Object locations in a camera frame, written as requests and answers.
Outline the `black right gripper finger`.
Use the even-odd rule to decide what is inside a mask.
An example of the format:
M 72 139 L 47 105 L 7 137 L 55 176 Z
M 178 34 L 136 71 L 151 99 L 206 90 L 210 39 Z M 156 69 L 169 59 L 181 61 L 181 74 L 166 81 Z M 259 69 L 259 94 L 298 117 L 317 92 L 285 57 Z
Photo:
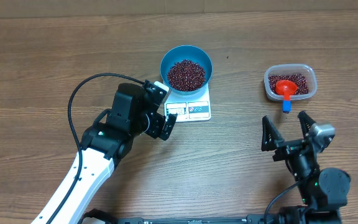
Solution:
M 305 111 L 298 113 L 298 119 L 301 125 L 303 138 L 306 139 L 309 136 L 310 128 L 315 124 L 316 121 L 313 120 Z
M 268 116 L 262 118 L 262 151 L 274 151 L 283 147 L 284 139 Z

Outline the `red measuring scoop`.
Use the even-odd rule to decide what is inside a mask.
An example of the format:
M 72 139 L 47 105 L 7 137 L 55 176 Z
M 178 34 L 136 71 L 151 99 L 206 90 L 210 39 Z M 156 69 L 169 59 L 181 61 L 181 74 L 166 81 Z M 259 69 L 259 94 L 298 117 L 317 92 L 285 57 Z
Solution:
M 283 96 L 282 111 L 289 113 L 291 111 L 291 96 L 295 95 L 298 86 L 290 80 L 280 80 L 276 83 L 275 91 Z

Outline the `red adzuki beans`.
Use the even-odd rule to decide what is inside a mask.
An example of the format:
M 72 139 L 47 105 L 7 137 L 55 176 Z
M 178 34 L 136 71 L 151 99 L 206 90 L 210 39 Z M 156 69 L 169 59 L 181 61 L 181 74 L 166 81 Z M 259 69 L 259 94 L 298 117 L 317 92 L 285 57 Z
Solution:
M 205 69 L 191 60 L 184 59 L 174 63 L 167 73 L 168 84 L 178 91 L 195 91 L 200 89 L 206 80 Z

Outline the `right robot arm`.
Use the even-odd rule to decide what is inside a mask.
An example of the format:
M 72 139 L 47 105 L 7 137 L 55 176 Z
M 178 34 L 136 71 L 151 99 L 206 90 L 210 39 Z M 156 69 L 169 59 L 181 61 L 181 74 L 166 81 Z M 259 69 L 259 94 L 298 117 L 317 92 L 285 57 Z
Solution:
M 351 177 L 338 168 L 321 170 L 317 155 L 332 142 L 331 123 L 317 123 L 305 111 L 298 113 L 301 139 L 286 141 L 268 116 L 262 118 L 262 151 L 273 151 L 275 162 L 284 161 L 295 183 L 278 194 L 258 216 L 259 223 L 341 223 L 339 209 L 347 205 Z M 274 203 L 297 188 L 303 205 L 282 207 L 270 214 Z

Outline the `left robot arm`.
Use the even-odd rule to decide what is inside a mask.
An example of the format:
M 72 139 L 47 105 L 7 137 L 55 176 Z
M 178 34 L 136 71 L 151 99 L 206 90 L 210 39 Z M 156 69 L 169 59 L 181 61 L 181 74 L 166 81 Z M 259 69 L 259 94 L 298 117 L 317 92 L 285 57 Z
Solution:
M 167 140 L 176 116 L 157 112 L 170 94 L 168 86 L 145 81 L 122 83 L 112 107 L 105 109 L 85 130 L 70 170 L 34 223 L 78 223 L 100 186 L 142 133 Z

